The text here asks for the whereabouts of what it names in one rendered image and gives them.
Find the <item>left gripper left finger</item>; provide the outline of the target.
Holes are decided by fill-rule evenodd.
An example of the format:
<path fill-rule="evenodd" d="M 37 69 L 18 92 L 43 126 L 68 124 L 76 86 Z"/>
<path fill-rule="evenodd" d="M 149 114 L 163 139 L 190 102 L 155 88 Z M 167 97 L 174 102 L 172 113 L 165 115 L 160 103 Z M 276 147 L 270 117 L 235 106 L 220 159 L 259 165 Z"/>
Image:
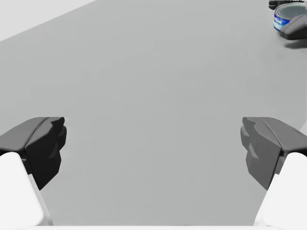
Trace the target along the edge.
<path fill-rule="evenodd" d="M 52 226 L 40 191 L 58 174 L 64 117 L 36 117 L 0 135 L 0 227 Z"/>

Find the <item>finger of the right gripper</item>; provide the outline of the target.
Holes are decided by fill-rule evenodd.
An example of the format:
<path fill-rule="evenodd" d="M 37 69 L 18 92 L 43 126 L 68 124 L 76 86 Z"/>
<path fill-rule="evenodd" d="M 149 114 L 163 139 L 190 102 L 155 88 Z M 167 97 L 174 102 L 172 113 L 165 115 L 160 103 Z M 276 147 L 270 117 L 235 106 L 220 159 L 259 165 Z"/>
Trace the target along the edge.
<path fill-rule="evenodd" d="M 296 5 L 304 5 L 307 0 L 269 0 L 269 8 L 275 10 L 277 8 L 291 8 Z"/>
<path fill-rule="evenodd" d="M 292 18 L 289 23 L 280 29 L 280 36 L 287 40 L 300 40 L 307 38 L 307 14 Z"/>

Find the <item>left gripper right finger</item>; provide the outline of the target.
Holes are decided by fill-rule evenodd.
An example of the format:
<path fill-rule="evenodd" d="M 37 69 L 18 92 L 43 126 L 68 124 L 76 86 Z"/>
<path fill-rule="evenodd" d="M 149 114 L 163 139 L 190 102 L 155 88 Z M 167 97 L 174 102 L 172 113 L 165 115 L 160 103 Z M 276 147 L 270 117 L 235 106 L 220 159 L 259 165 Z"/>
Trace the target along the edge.
<path fill-rule="evenodd" d="M 307 133 L 270 117 L 244 117 L 249 174 L 266 195 L 255 226 L 307 227 Z"/>

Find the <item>blue can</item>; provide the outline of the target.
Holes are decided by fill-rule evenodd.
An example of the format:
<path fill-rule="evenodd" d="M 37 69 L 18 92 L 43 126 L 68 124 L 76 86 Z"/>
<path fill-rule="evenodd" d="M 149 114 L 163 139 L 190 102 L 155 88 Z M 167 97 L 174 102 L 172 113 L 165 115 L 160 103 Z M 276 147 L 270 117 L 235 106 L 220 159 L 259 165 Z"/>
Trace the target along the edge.
<path fill-rule="evenodd" d="M 302 14 L 307 14 L 307 6 L 304 2 L 290 1 L 281 4 L 274 10 L 273 26 L 277 31 L 280 31 L 292 18 Z"/>

